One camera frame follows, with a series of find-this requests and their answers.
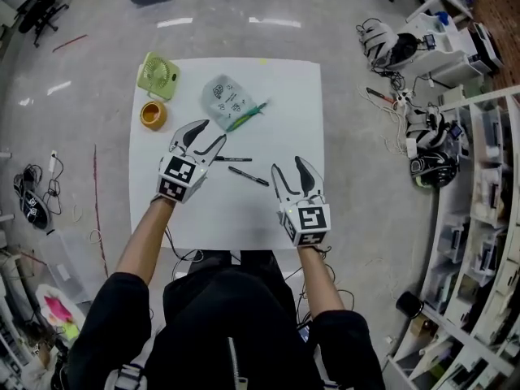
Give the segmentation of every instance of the plastic bag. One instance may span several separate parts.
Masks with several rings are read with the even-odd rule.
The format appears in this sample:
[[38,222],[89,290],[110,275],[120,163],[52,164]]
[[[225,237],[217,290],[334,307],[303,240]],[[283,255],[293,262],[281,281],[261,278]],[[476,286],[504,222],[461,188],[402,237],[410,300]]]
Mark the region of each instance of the plastic bag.
[[237,120],[257,106],[238,83],[225,75],[216,76],[204,86],[201,102],[206,113],[224,131],[233,129]]

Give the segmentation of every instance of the gray floor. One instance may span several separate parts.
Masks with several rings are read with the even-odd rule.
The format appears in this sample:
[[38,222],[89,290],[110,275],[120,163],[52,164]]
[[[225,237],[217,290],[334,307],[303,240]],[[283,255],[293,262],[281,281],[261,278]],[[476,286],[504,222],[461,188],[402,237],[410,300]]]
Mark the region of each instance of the gray floor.
[[[394,137],[396,131],[390,119],[358,95],[358,85],[386,93],[389,87],[388,80],[367,71],[355,26],[378,17],[399,28],[417,1],[172,0],[145,8],[129,0],[70,4],[56,21],[59,30],[48,32],[39,49],[30,34],[17,36],[2,63],[0,148],[11,151],[13,158],[2,162],[0,203],[4,212],[16,215],[3,224],[10,244],[39,255],[37,242],[43,234],[24,221],[12,178],[28,163],[45,170],[51,150],[65,163],[60,178],[63,214],[54,218],[54,226],[76,226],[85,234],[96,227],[96,146],[99,219],[108,269],[114,270],[131,233],[128,138],[137,67],[146,52],[156,50],[169,59],[231,56],[320,63],[326,194],[334,224],[327,262],[334,267],[338,287],[355,295],[355,309],[366,317],[383,360],[392,348],[385,337],[399,336],[405,321],[394,309],[392,295],[417,282],[422,271],[432,200],[430,193],[412,185],[407,158],[385,149],[381,135]],[[250,17],[289,22],[251,23]],[[179,18],[193,21],[157,27]],[[52,53],[55,46],[83,34],[88,37]],[[48,178],[45,171],[42,189]],[[83,210],[78,223],[73,222],[74,205]],[[99,260],[97,245],[85,252]],[[288,274],[299,267],[295,251],[278,252],[277,257]],[[156,325],[162,320],[161,291],[175,261],[169,249],[162,251],[151,285]],[[180,271],[186,269],[180,265]],[[299,275],[289,280],[296,295],[301,282]],[[343,295],[350,307],[351,297]]]

